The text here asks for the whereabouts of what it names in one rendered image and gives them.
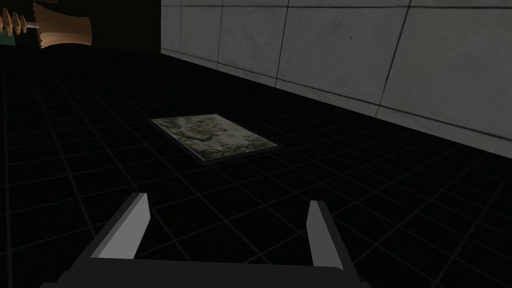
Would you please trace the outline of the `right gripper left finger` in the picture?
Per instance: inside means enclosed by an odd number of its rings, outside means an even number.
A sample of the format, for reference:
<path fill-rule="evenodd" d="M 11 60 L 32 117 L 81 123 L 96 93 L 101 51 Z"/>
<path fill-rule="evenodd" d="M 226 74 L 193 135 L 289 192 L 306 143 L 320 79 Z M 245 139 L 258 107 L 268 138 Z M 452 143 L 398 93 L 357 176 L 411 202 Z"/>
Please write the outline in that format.
<path fill-rule="evenodd" d="M 132 193 L 81 254 L 89 258 L 133 259 L 151 215 L 146 193 Z"/>

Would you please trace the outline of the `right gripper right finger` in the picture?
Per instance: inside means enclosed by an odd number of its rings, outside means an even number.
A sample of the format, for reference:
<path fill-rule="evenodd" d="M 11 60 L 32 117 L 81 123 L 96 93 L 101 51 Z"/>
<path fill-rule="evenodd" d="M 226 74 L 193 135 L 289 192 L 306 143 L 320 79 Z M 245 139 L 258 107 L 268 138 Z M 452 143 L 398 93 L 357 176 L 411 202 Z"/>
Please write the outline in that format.
<path fill-rule="evenodd" d="M 334 267 L 344 272 L 355 270 L 325 202 L 321 200 L 309 202 L 306 231 L 314 266 Z"/>

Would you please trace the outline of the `grey patterned book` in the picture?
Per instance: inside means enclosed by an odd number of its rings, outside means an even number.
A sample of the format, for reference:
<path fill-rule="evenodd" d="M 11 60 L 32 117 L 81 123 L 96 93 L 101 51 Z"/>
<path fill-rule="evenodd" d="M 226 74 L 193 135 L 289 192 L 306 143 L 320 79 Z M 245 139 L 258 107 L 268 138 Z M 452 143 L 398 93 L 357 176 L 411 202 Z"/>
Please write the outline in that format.
<path fill-rule="evenodd" d="M 281 147 L 218 114 L 187 115 L 149 120 L 166 136 L 202 163 L 215 163 Z"/>

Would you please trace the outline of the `wooden knife block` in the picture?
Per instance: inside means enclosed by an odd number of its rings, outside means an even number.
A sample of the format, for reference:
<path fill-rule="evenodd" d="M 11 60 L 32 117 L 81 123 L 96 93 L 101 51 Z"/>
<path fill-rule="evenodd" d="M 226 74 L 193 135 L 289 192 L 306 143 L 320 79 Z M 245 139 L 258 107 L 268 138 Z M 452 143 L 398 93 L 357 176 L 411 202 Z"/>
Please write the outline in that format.
<path fill-rule="evenodd" d="M 13 41 L 14 36 L 34 30 L 39 48 L 60 44 L 80 44 L 91 46 L 93 32 L 88 17 L 62 14 L 46 8 L 42 3 L 57 4 L 58 0 L 32 0 L 33 21 L 17 12 L 0 8 L 0 43 Z"/>

